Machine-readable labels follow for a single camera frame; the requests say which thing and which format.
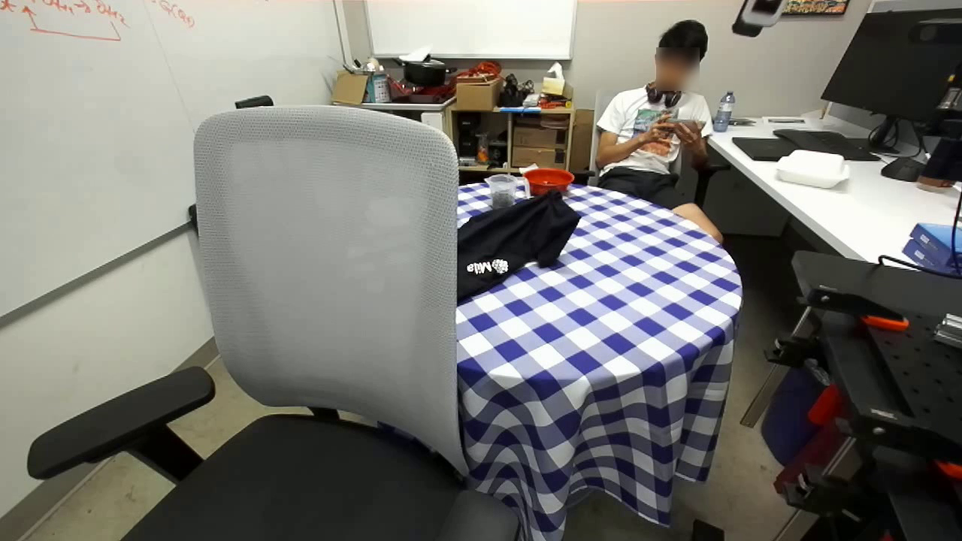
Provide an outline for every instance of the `blue checkered tablecloth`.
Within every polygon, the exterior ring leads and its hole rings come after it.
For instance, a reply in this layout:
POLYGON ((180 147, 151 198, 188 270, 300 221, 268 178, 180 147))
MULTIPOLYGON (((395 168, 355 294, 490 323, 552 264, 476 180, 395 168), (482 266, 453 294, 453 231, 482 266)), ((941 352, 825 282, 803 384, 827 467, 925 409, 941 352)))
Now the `blue checkered tablecloth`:
MULTIPOLYGON (((561 541, 585 490, 669 525, 675 479, 704 481, 727 395, 744 282, 693 221, 579 185, 561 266, 525 266, 456 305, 471 481, 561 541)), ((456 195, 460 221, 488 185, 456 195)))

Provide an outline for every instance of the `floor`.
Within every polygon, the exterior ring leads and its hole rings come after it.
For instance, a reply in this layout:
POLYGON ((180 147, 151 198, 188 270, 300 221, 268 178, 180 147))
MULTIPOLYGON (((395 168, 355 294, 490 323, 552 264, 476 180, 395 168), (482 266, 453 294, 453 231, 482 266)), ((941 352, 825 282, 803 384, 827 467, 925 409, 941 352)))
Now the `floor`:
MULTIPOLYGON (((688 537, 693 519, 725 529, 727 541, 773 537, 787 507, 773 493, 780 473, 759 429, 739 427, 755 384, 763 375, 763 346, 784 334, 795 319, 791 275, 784 274, 784 245, 776 241, 750 242, 744 249, 745 304, 737 327, 737 361, 722 423, 722 443, 706 484, 681 484, 675 502, 675 525, 658 529, 608 495, 587 495, 572 519, 565 541, 642 541, 642 537, 688 537)), ((201 458, 227 443, 247 421, 271 413, 244 398, 222 365, 211 365, 216 400, 175 423, 201 458)), ((172 484, 132 458, 114 458, 90 474, 71 500, 63 500, 27 537, 31 541, 103 541, 122 537, 172 484)))

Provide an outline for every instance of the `office chair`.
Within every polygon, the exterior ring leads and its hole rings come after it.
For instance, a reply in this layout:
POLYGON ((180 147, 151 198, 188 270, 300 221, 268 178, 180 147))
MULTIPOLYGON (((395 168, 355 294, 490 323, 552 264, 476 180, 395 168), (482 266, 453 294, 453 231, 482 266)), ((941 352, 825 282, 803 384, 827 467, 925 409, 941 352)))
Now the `office chair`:
POLYGON ((196 195, 228 372, 313 414, 252 421, 199 460, 165 423, 214 381, 183 371, 39 436, 31 474, 143 458, 179 486, 131 537, 518 537, 460 474, 450 140, 362 108, 228 110, 196 136, 196 195))

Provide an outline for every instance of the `storage cabinet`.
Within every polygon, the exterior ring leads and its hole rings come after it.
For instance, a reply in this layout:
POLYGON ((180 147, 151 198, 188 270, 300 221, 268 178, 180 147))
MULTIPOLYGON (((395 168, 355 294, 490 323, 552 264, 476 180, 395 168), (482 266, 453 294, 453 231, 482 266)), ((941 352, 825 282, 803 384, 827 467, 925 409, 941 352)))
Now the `storage cabinet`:
POLYGON ((460 170, 512 170, 525 164, 591 168, 591 108, 447 108, 460 170))

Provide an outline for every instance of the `chair armrest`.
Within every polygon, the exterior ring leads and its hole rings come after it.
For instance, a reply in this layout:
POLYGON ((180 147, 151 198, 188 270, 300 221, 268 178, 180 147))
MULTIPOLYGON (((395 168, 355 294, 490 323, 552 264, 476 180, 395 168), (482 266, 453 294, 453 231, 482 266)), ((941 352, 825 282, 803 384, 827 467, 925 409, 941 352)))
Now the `chair armrest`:
POLYGON ((169 434, 169 421, 211 400, 214 378, 204 371, 179 371, 32 440, 27 473, 32 479, 54 479, 78 464, 140 451, 153 434, 169 434))
POLYGON ((518 511, 495 502, 494 495, 460 490, 440 541, 518 541, 518 511))

